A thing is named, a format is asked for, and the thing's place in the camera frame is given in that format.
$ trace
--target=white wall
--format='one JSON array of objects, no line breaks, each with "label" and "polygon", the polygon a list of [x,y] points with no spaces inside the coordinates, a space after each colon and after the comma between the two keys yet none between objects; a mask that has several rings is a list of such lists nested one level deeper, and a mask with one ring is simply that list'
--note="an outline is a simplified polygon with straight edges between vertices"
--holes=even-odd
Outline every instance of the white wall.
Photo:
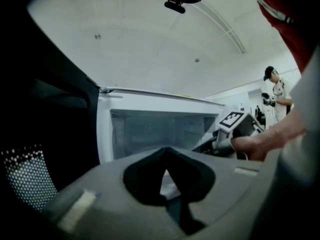
[{"label": "white wall", "polygon": [[[290,81],[293,86],[301,78],[301,74],[297,68],[295,68],[293,70],[285,71],[283,73],[280,73],[279,75],[280,75],[280,77],[285,78],[286,80]],[[221,99],[224,97],[229,97],[229,96],[241,94],[243,92],[251,92],[251,91],[255,91],[255,90],[261,90],[263,93],[272,94],[273,86],[274,86],[274,84],[272,82],[270,82],[268,80],[263,81],[263,79],[259,79],[257,81],[253,81],[251,83],[244,84],[244,85],[236,87],[236,88],[231,88],[229,90],[225,90],[222,92],[218,92],[216,94],[206,96],[203,99],[213,101],[213,100]]]},{"label": "white wall", "polygon": [[105,70],[97,42],[79,29],[77,11],[69,0],[32,0],[27,10],[48,38],[81,70],[95,68],[97,81]]},{"label": "white wall", "polygon": [[280,74],[298,68],[286,47],[278,43],[266,43],[248,49],[245,54],[230,55],[207,70],[197,70],[190,78],[190,83],[186,82],[181,89],[187,95],[190,93],[189,85],[197,85],[192,95],[212,96],[261,81],[268,66],[275,67]]},{"label": "white wall", "polygon": [[259,106],[260,110],[264,113],[264,106],[261,99],[261,91],[254,94],[249,93],[249,105],[251,108],[251,114],[255,116],[256,107]]},{"label": "white wall", "polygon": [[238,110],[241,109],[241,107],[244,108],[244,111],[250,112],[250,101],[249,101],[249,95],[248,92],[242,92],[235,95],[227,96],[227,97],[221,97],[221,98],[206,98],[206,100],[209,100],[211,102],[216,102],[219,104],[224,104],[227,106],[236,105]]}]

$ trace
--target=person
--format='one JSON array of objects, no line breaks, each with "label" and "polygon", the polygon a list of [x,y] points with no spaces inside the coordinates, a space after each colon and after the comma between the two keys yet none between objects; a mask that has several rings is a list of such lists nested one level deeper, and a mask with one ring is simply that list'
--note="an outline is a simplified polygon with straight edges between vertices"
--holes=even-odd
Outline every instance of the person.
[{"label": "person", "polygon": [[258,119],[258,113],[260,112],[260,107],[257,105],[254,111],[254,117]]},{"label": "person", "polygon": [[275,104],[273,104],[271,99],[265,98],[263,98],[263,103],[274,107],[275,118],[277,122],[280,122],[290,112],[293,105],[290,97],[293,84],[283,77],[280,77],[273,66],[268,66],[264,71],[263,80],[265,81],[267,79],[269,79],[271,83],[274,83],[272,90],[275,96]]},{"label": "person", "polygon": [[[257,2],[264,17],[278,30],[302,74],[302,78],[292,91],[293,94],[291,93],[295,108],[282,121],[256,136],[243,136],[231,141],[233,148],[237,152],[246,153],[250,160],[264,161],[269,151],[282,148],[288,141],[306,130],[319,132],[317,113],[320,106],[317,93],[320,93],[318,70],[320,61],[317,56],[320,54],[320,48],[316,49],[316,46],[320,37],[319,33],[312,31],[315,28],[314,16],[319,14],[319,5],[318,0],[257,0]],[[303,73],[313,54],[315,54],[313,63],[309,65],[307,76],[304,76]],[[311,94],[314,95],[313,98],[306,98]]]},{"label": "person", "polygon": [[256,136],[231,140],[237,152],[244,152],[250,160],[264,161],[269,151],[282,148],[287,142],[306,131],[320,133],[320,45],[315,49],[300,81],[291,91],[294,108],[279,123]]}]

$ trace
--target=white ceiling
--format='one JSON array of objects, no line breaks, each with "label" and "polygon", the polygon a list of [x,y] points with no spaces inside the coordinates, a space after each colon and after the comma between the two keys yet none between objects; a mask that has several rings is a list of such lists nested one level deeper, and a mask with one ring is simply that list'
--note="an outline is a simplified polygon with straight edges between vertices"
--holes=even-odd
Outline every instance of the white ceiling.
[{"label": "white ceiling", "polygon": [[185,14],[165,1],[34,0],[28,10],[81,70],[111,87],[204,97],[229,86],[211,89],[212,81],[197,83],[195,76],[223,78],[221,65],[230,60],[261,47],[285,49],[256,0],[204,0],[184,5]]}]

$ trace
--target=mesh grille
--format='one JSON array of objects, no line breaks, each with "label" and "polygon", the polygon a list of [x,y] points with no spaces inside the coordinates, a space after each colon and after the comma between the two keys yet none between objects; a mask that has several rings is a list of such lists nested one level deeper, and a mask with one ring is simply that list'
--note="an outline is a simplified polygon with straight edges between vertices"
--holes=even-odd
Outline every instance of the mesh grille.
[{"label": "mesh grille", "polygon": [[41,149],[39,144],[1,151],[6,176],[14,192],[20,200],[38,211],[58,193]]}]

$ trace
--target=black cutout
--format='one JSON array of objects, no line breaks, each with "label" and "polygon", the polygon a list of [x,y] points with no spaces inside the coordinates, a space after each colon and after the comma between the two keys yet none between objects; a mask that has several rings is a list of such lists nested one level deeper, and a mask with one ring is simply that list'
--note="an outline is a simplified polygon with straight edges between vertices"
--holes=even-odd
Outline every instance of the black cutout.
[{"label": "black cutout", "polygon": [[193,149],[193,152],[197,153],[205,153],[205,154],[213,154],[213,147],[212,142],[217,140],[217,136],[212,137],[211,139],[207,140],[205,143],[201,144],[200,146],[197,146],[195,149]]},{"label": "black cutout", "polygon": [[286,114],[288,115],[289,112],[291,111],[291,106],[286,106]]},{"label": "black cutout", "polygon": [[[181,192],[181,196],[169,201],[160,195],[166,169]],[[214,172],[207,165],[166,147],[126,168],[123,183],[140,203],[166,206],[181,229],[191,235],[205,225],[193,218],[189,203],[205,198],[213,187],[215,178]]]}]

